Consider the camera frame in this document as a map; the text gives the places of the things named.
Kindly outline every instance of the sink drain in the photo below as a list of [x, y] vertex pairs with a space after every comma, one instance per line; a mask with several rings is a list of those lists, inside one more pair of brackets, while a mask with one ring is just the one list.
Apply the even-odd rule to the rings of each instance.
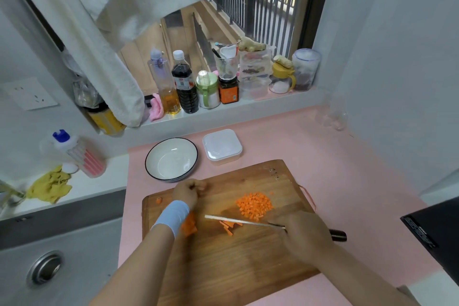
[[31, 286], [39, 286], [48, 283], [59, 271], [64, 258], [62, 252], [51, 251], [39, 258], [27, 275], [27, 283]]

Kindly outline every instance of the hand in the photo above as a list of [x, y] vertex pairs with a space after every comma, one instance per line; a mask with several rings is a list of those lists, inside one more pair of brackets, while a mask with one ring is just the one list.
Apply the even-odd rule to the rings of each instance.
[[185, 202], [192, 211], [198, 202], [198, 191], [203, 191], [207, 183], [202, 180], [187, 179], [178, 183], [172, 192], [172, 200]]
[[316, 266], [336, 247], [322, 219], [313, 213], [303, 211], [280, 217], [276, 223], [285, 225], [281, 237], [290, 254], [306, 264]]

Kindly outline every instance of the wooden cutting board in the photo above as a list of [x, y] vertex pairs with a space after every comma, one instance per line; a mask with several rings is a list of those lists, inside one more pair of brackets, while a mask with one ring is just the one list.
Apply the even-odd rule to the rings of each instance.
[[[263, 219], [306, 210], [310, 204], [283, 160], [272, 160], [207, 179], [208, 188], [195, 209], [198, 232], [179, 235], [171, 253], [158, 305], [242, 306], [318, 274], [313, 266], [290, 257], [276, 229], [235, 225], [229, 236], [205, 214], [244, 218], [235, 201], [262, 192], [274, 206]], [[158, 197], [163, 198], [160, 205]], [[143, 237], [172, 201], [172, 189], [142, 202]]]

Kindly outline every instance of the light blue wristband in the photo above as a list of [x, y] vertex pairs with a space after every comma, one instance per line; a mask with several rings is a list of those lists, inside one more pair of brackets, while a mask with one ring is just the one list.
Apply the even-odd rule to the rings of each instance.
[[164, 208], [152, 228], [154, 228], [157, 224], [167, 225], [174, 233], [174, 237], [177, 237], [180, 226], [189, 213], [190, 208], [185, 202], [178, 200], [172, 201], [166, 208]]

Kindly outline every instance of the knife handle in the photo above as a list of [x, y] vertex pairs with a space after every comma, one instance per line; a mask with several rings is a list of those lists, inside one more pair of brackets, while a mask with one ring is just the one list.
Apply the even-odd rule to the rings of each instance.
[[334, 230], [334, 229], [330, 229], [329, 231], [330, 231], [331, 239], [334, 240], [335, 242], [346, 242], [347, 241], [347, 235], [344, 231]]

